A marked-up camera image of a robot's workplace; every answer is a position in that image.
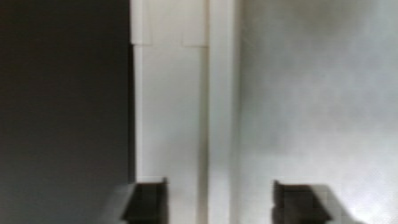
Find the white door frame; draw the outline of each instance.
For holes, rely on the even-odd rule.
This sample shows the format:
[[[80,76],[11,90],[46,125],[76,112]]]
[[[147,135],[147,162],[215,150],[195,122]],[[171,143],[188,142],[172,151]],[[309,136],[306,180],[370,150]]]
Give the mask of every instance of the white door frame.
[[[238,223],[240,0],[210,0],[208,224]]]

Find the door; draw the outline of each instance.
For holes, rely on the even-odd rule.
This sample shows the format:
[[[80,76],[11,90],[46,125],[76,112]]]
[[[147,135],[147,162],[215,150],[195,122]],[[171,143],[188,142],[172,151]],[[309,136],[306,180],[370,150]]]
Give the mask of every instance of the door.
[[[0,223],[98,223],[128,182],[128,1],[0,2]]]

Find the white panel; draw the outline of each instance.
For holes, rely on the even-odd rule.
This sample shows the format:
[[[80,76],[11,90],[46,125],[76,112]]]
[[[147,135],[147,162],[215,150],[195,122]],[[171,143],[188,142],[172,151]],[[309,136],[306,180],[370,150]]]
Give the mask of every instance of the white panel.
[[[208,1],[185,0],[183,45],[208,46]]]
[[[142,47],[139,79],[139,180],[167,177],[171,223],[197,223],[203,211],[201,161],[203,76],[206,50],[183,47]]]

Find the vertical edge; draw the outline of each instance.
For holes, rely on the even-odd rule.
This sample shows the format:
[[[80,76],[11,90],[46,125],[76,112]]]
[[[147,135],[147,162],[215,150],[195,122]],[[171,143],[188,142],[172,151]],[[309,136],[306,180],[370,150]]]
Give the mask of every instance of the vertical edge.
[[[208,108],[210,108],[210,76],[208,76],[208,48],[203,49],[203,75],[201,75],[201,151],[199,151],[199,204],[197,204],[197,224],[208,223]]]
[[[135,182],[135,73],[133,44],[128,45],[128,182]]]
[[[208,223],[238,223],[240,0],[210,0]]]

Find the gray wall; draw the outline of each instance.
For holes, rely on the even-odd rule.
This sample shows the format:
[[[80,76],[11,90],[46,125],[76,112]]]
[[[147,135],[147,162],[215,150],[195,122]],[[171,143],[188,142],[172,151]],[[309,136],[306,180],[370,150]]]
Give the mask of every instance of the gray wall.
[[[98,223],[128,182],[128,1],[0,1],[0,223]]]
[[[398,221],[396,10],[243,1],[240,223],[270,223],[274,179],[327,184],[359,221]]]

